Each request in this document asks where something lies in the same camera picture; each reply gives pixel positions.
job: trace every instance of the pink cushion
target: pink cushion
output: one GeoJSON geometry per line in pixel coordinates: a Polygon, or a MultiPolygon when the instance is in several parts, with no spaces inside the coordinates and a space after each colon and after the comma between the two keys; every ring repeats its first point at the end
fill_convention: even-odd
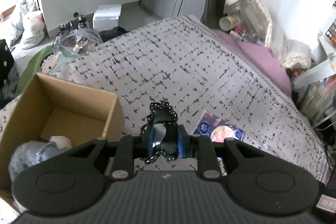
{"type": "Polygon", "coordinates": [[[230,45],[237,52],[243,54],[278,88],[280,88],[283,93],[292,97],[292,85],[285,69],[280,66],[279,61],[269,53],[266,47],[249,42],[237,41],[235,37],[222,30],[214,30],[214,32],[223,38],[221,40],[223,44],[230,45]]]}

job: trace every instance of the ribbed gray panel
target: ribbed gray panel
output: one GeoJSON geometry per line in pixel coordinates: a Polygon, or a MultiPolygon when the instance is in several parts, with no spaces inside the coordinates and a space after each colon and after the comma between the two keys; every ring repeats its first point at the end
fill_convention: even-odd
{"type": "Polygon", "coordinates": [[[133,180],[114,183],[99,203],[82,213],[57,219],[43,219],[25,214],[15,222],[15,224],[28,223],[317,224],[321,222],[309,213],[286,218],[270,218],[251,213],[236,205],[220,184],[203,181],[195,172],[141,171],[133,180]]]}

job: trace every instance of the white cloth with black pattern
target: white cloth with black pattern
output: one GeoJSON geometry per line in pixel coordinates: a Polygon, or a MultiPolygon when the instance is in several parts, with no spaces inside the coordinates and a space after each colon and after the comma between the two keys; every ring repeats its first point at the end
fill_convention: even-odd
{"type": "MultiPolygon", "coordinates": [[[[115,92],[125,134],[139,134],[151,102],[167,100],[192,134],[203,110],[246,132],[244,142],[299,165],[323,180],[323,144],[294,103],[221,38],[189,17],[165,19],[106,42],[67,64],[56,76],[115,92]]],[[[8,119],[8,110],[2,117],[8,119]]],[[[139,170],[193,170],[194,159],[139,170]]]]}

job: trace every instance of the white box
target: white box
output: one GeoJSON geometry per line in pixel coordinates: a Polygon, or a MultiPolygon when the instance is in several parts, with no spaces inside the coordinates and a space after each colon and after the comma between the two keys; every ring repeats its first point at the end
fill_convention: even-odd
{"type": "Polygon", "coordinates": [[[121,4],[99,5],[93,15],[93,29],[97,32],[112,30],[118,26],[121,4]]]}

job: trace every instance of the open cardboard box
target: open cardboard box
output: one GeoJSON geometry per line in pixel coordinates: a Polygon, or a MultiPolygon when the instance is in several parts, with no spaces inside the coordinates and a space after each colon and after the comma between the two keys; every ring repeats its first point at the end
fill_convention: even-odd
{"type": "Polygon", "coordinates": [[[116,94],[37,73],[0,140],[0,188],[11,188],[8,164],[23,143],[65,136],[77,147],[98,137],[118,141],[123,129],[124,114],[116,94]]]}

